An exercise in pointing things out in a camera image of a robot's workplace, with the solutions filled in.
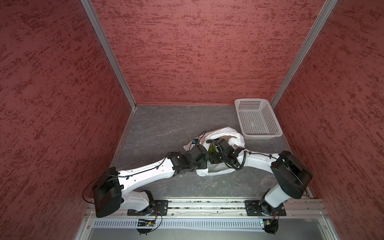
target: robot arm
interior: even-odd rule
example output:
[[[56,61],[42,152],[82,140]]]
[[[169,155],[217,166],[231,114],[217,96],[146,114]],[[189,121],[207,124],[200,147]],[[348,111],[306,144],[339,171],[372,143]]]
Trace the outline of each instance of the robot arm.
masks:
[[[206,169],[207,161],[211,164],[224,162],[237,170],[245,166],[273,173],[278,184],[260,200],[260,210],[265,215],[274,213],[291,197],[301,198],[312,179],[310,171],[288,151],[268,155],[244,148],[234,149],[224,139],[216,139],[213,145],[219,151],[208,153],[205,147],[196,144],[185,154],[171,152],[163,160],[140,168],[120,172],[114,167],[107,169],[93,186],[96,216],[105,217],[118,209],[151,213],[155,203],[150,192],[133,192],[134,189],[187,171]]]

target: white plastic basket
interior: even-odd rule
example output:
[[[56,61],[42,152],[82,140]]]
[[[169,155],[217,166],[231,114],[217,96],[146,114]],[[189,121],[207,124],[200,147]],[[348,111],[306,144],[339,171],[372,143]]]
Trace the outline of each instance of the white plastic basket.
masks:
[[[244,139],[271,139],[283,135],[268,100],[240,98],[235,100],[235,106]]]

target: marble-patterned floor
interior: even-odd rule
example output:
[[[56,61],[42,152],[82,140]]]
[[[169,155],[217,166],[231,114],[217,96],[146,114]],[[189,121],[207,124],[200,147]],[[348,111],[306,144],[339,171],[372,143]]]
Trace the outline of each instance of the marble-patterned floor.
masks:
[[[139,105],[116,167],[123,170],[153,163],[163,159],[168,152],[184,151],[183,145],[202,131],[227,126],[241,133],[234,106]],[[245,147],[265,153],[287,150],[283,137],[246,140]],[[244,167],[240,171],[213,177],[200,177],[195,172],[188,172],[137,190],[149,190],[155,198],[261,197],[276,183],[272,174]]]

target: red textured wall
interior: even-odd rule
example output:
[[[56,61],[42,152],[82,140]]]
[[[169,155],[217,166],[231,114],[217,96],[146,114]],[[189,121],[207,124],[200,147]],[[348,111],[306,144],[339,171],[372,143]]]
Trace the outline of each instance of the red textured wall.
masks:
[[[0,3],[0,239],[72,240],[130,106],[79,0]]]
[[[272,100],[324,0],[92,1],[137,103]]]
[[[384,1],[339,0],[276,115],[341,239],[384,239]]]

